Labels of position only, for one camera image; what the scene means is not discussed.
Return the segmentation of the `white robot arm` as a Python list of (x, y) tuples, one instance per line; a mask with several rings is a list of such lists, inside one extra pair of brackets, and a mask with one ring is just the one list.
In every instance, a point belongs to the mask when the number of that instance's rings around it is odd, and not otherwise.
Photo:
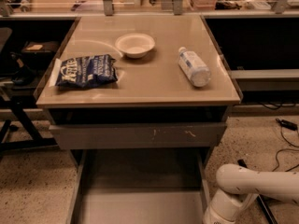
[(203, 224), (235, 224), (259, 195), (299, 204), (298, 172), (260, 172), (223, 164), (216, 173), (218, 189), (209, 202)]

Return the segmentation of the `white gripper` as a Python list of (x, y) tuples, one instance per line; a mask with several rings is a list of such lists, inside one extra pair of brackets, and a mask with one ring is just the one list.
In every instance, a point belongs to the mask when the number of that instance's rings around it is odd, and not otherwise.
[(235, 224), (240, 214), (257, 198), (257, 194), (231, 194), (217, 189), (203, 217), (203, 224)]

